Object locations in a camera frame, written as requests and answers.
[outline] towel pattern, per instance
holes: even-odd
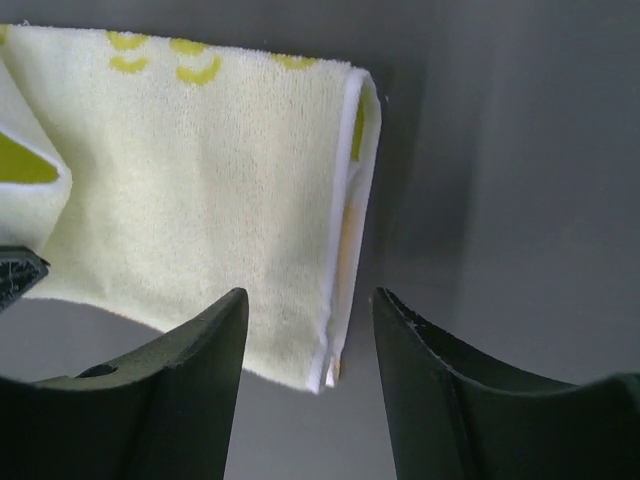
[[[0,245],[51,263],[28,296],[167,331],[242,286],[245,368],[334,385],[380,130],[369,74],[97,30],[2,26],[0,45]]]

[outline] gray surface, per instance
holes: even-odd
[[[231,480],[394,478],[368,313],[377,284],[537,373],[640,370],[638,18],[637,2],[596,0],[0,7],[2,21],[351,60],[388,97],[344,381],[313,398],[245,375]],[[77,373],[154,335],[62,304],[24,302],[1,320],[0,370],[25,379]]]

